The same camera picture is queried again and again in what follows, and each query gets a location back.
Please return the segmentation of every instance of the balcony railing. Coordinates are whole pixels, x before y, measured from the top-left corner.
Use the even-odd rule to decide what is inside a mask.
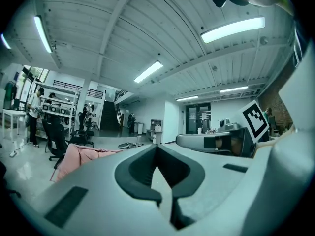
[[[53,85],[61,87],[61,88],[65,88],[65,89],[72,89],[72,90],[77,90],[78,89],[78,92],[81,92],[81,90],[82,90],[82,87],[80,87],[80,86],[69,84],[69,83],[65,83],[65,82],[62,82],[62,81],[54,81]],[[87,91],[87,96],[98,98],[98,99],[103,98],[103,94],[104,94],[104,92],[93,90],[93,89],[90,89],[90,88]]]
[[[115,101],[117,101],[120,97],[124,96],[126,93],[128,93],[125,90],[121,90],[120,92],[117,92],[115,95]]]

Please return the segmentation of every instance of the black office chair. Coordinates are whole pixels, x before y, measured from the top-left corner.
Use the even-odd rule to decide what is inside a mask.
[[[49,161],[51,161],[52,158],[58,158],[56,164],[54,165],[54,169],[56,169],[63,160],[68,147],[64,139],[64,127],[60,123],[50,123],[46,120],[43,120],[42,123],[47,136],[45,152],[47,152],[46,149],[48,148],[53,154],[53,156],[49,157]]]
[[[89,141],[90,136],[89,136],[89,129],[83,130],[83,122],[85,119],[86,112],[85,111],[79,113],[79,122],[80,122],[80,128],[79,130],[76,130],[72,132],[71,134],[71,140],[70,143],[72,144],[78,144],[78,145],[83,145],[85,146],[86,144],[92,145],[94,147],[94,143]]]

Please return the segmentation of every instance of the floor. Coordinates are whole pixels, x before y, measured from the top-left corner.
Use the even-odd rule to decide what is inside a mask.
[[[39,148],[33,144],[26,144],[24,137],[25,130],[22,128],[22,119],[20,121],[20,135],[17,135],[16,129],[13,129],[14,142],[10,138],[10,130],[5,130],[6,138],[3,138],[2,127],[0,128],[0,143],[3,148],[0,149],[0,160],[6,166],[7,172],[5,180],[9,189],[21,193],[22,198],[32,205],[32,201],[41,192],[54,184],[51,178],[54,173],[53,166],[56,161],[49,161],[52,154],[45,153],[45,139],[38,139]],[[118,149],[118,145],[126,142],[132,143],[151,143],[145,136],[137,137],[93,137],[95,148]],[[10,157],[10,153],[17,151],[15,157]]]
[[[135,134],[129,134],[129,129],[126,127],[123,127],[122,131],[112,131],[112,130],[95,130],[94,135],[98,137],[136,137],[138,136],[137,133]]]

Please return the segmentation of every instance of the glass door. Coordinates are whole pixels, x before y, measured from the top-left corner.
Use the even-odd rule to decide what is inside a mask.
[[[211,128],[210,103],[186,106],[186,134],[198,134],[198,128],[203,134]]]

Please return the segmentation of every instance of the white shirt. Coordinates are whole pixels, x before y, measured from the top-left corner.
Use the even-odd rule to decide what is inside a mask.
[[[40,106],[40,97],[37,97],[37,93],[33,93],[28,100],[28,104],[30,104],[33,108]],[[30,109],[30,115],[37,118],[38,113],[33,109]]]

